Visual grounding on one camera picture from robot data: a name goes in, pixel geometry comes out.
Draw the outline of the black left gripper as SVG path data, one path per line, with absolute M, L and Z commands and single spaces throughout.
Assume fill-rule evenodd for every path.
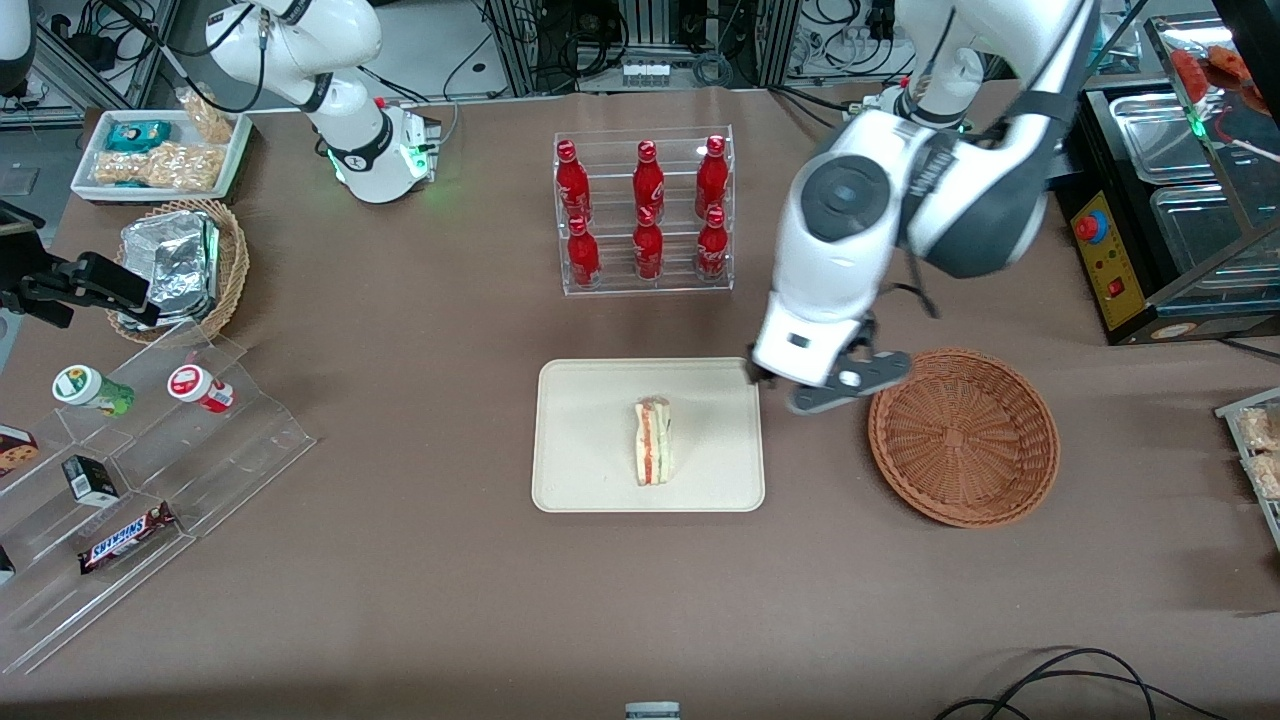
M 876 351 L 876 337 L 878 333 L 878 320 L 873 311 L 868 311 L 858 327 L 847 338 L 844 348 L 837 354 L 833 369 L 873 369 L 878 360 Z M 748 357 L 748 379 L 755 386 L 764 384 L 773 389 L 777 383 L 777 374 L 760 365 L 755 357 Z

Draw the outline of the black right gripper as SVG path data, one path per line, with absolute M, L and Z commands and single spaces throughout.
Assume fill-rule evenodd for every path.
M 74 278 L 79 263 L 45 249 L 38 236 L 44 224 L 44 219 L 1 202 L 3 307 L 65 329 L 74 316 L 65 302 L 77 293 Z

